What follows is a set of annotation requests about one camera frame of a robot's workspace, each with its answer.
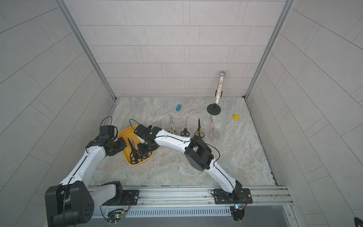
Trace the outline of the yellow plastic storage box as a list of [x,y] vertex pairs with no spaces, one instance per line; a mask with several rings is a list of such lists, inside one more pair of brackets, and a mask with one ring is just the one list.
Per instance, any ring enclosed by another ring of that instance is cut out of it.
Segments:
[[141,163],[143,163],[143,162],[146,162],[148,159],[150,159],[152,156],[153,156],[153,152],[150,152],[150,153],[148,153],[148,154],[141,154],[142,155],[142,157],[143,157],[143,160],[141,161],[139,161],[139,163],[138,164],[136,164],[136,165],[132,165],[131,163],[130,163],[130,152],[131,152],[131,148],[130,148],[130,144],[129,144],[129,142],[128,142],[128,139],[130,139],[130,140],[133,140],[134,141],[134,147],[136,148],[136,149],[138,149],[138,144],[139,143],[141,143],[141,141],[138,139],[138,137],[137,137],[137,135],[134,133],[134,129],[132,128],[132,127],[129,127],[129,128],[127,128],[127,129],[124,129],[124,130],[122,130],[120,133],[119,133],[119,135],[118,135],[118,138],[120,138],[120,137],[123,137],[124,138],[124,140],[125,140],[125,142],[127,143],[127,147],[125,148],[125,150],[123,151],[123,155],[124,155],[124,157],[125,157],[125,159],[126,159],[126,162],[129,164],[129,165],[131,165],[131,166],[136,166],[136,165],[139,165],[139,164],[141,164]]

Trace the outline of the cream handled kitchen scissors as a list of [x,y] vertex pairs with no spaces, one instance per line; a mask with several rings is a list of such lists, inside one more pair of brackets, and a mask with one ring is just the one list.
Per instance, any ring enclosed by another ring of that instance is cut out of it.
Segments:
[[169,128],[168,128],[167,132],[171,133],[171,134],[174,134],[174,135],[178,135],[177,130],[176,130],[176,128],[174,126],[174,123],[173,123],[173,119],[172,119],[171,116],[170,116]]

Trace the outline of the black handled steel scissors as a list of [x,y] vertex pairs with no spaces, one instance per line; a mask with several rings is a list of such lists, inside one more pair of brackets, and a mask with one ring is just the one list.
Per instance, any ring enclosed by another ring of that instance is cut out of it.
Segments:
[[190,136],[190,133],[187,130],[187,120],[185,121],[184,130],[181,132],[181,136],[182,137],[189,137]]

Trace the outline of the yellow black handled scissors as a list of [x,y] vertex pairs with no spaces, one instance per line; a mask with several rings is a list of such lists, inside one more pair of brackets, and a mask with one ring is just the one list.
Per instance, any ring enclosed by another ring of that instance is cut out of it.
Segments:
[[200,123],[200,119],[198,119],[198,128],[195,131],[195,135],[204,138],[205,137],[205,133],[201,130],[201,123]]

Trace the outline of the pink handled scissors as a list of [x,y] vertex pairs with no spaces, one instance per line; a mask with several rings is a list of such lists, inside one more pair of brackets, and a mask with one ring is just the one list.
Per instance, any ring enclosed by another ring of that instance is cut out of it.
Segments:
[[219,135],[219,132],[215,128],[215,125],[213,123],[211,116],[209,117],[209,124],[210,124],[209,138],[211,140],[218,139],[220,137],[220,135]]

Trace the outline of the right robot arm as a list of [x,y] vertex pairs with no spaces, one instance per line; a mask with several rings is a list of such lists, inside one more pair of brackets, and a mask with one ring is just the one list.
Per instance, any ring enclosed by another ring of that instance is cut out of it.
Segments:
[[237,199],[242,190],[239,181],[231,177],[218,163],[212,154],[211,146],[205,143],[201,137],[195,135],[192,138],[182,137],[159,128],[138,125],[134,133],[141,140],[138,149],[141,153],[149,153],[160,146],[173,148],[183,153],[190,165],[198,171],[206,171],[219,183],[222,190],[234,199]]

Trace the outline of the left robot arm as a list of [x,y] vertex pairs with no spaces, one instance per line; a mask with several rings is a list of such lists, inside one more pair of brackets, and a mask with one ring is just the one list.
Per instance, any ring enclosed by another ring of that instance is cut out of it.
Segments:
[[96,208],[107,201],[123,201],[123,188],[119,181],[100,186],[93,192],[88,184],[99,163],[127,147],[124,138],[111,140],[96,137],[86,147],[81,160],[59,185],[49,187],[45,193],[47,223],[50,227],[69,227],[91,220]]

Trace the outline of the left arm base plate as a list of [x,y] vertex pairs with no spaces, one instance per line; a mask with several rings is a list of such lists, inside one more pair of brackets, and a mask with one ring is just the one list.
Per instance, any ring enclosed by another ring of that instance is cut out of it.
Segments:
[[117,195],[106,201],[103,206],[134,206],[137,205],[139,199],[139,190],[125,190],[122,195]]

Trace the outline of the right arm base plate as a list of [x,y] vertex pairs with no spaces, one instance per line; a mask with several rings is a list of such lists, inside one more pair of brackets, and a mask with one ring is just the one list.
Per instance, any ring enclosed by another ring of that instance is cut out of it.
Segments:
[[252,204],[251,192],[248,188],[242,188],[239,194],[227,193],[222,189],[211,190],[215,204]]

